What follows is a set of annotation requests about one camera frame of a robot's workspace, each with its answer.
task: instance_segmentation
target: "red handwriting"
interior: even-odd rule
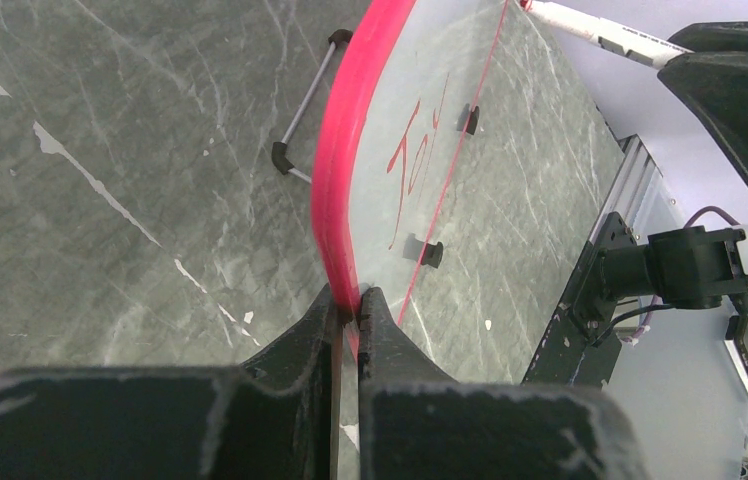
[[[395,234],[392,236],[392,243],[389,244],[389,250],[395,246],[395,240],[398,236],[398,229],[400,228],[401,214],[403,213],[403,201],[404,196],[409,197],[412,195],[415,185],[418,182],[418,175],[421,173],[423,168],[424,176],[421,178],[421,188],[424,189],[424,182],[427,179],[427,170],[430,168],[430,158],[433,156],[433,150],[436,146],[436,135],[439,133],[439,119],[442,115],[442,106],[445,104],[445,93],[448,90],[448,78],[445,79],[445,87],[442,89],[442,100],[439,102],[438,111],[433,109],[433,138],[430,138],[430,132],[426,132],[421,138],[421,142],[418,144],[418,149],[415,152],[415,160],[412,163],[412,167],[409,170],[409,182],[407,183],[406,178],[406,166],[407,166],[407,150],[409,149],[409,129],[412,127],[412,123],[415,121],[415,117],[418,116],[418,112],[421,110],[421,99],[415,104],[415,110],[409,117],[409,122],[406,124],[406,130],[403,132],[398,148],[395,149],[395,154],[389,160],[389,165],[386,167],[386,173],[391,173],[395,168],[398,156],[401,157],[401,191],[400,201],[398,203],[398,218],[395,222]]]

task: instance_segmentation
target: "cable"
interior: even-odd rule
[[[613,331],[613,328],[615,328],[616,325],[618,325],[619,323],[621,323],[621,322],[623,322],[623,321],[625,321],[625,320],[627,320],[629,318],[638,317],[639,315],[642,315],[643,313],[653,313],[653,312],[656,312],[656,311],[659,311],[659,310],[671,310],[672,308],[674,308],[674,307],[671,306],[671,305],[662,305],[662,304],[660,304],[660,305],[648,305],[647,307],[637,308],[637,309],[631,310],[631,311],[629,311],[627,313],[622,313],[621,315],[615,317],[610,322],[609,326],[606,328],[606,330],[604,330],[601,333],[601,335],[598,337],[598,339],[595,340],[594,342],[592,342],[592,346],[593,347],[597,347],[598,345],[600,345],[601,343],[603,343],[604,340],[606,340],[607,337],[610,336],[610,334]]]
[[[736,219],[733,218],[733,216],[730,215],[729,213],[725,212],[719,207],[716,207],[715,205],[708,205],[698,210],[697,212],[695,212],[694,215],[689,217],[689,220],[686,222],[685,225],[683,225],[683,228],[691,227],[692,225],[695,224],[695,222],[698,221],[699,218],[704,216],[704,214],[706,213],[715,213],[716,215],[721,217],[722,220],[727,222],[731,227],[735,227],[739,225],[739,222],[736,221]],[[658,301],[659,301],[659,297],[654,295],[653,297],[651,297],[651,304],[649,306],[653,307],[653,306],[659,305],[657,303]],[[641,337],[646,331],[648,331],[648,327],[651,325],[651,315],[653,315],[653,312],[654,310],[648,311],[647,315],[645,315],[645,318],[639,323],[639,328],[637,328],[636,331],[633,332],[633,334],[630,335],[629,337],[622,339],[622,341],[625,343],[635,344],[639,340],[639,337]]]

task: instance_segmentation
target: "red border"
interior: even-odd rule
[[[472,108],[477,104],[508,5],[507,0],[504,2],[495,40],[489,50]],[[354,161],[368,108],[380,81],[380,75],[414,6],[415,0],[374,0],[371,3],[362,22],[354,32],[344,60],[339,66],[330,98],[327,101],[318,147],[315,151],[311,197],[312,230],[324,262],[333,298],[340,308],[352,313],[359,311],[361,302],[348,221]],[[428,242],[464,139],[465,132],[463,131],[427,232]],[[407,290],[406,299],[412,292],[419,267],[420,258]],[[406,301],[398,317],[398,324],[403,319],[405,309]],[[358,340],[357,342],[354,342],[355,338],[349,338],[349,340],[351,349],[356,355],[354,347]]]

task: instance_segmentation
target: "marker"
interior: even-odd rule
[[[520,0],[521,8],[543,23],[588,40],[604,50],[660,70],[669,60],[691,53],[683,47],[605,18],[553,2]]]

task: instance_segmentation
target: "gray marble table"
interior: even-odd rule
[[[300,317],[326,279],[308,186],[268,149],[367,3],[0,2],[0,372],[240,362]],[[493,60],[404,328],[460,381],[518,382],[622,156],[515,7]],[[305,171],[335,68],[292,140]]]

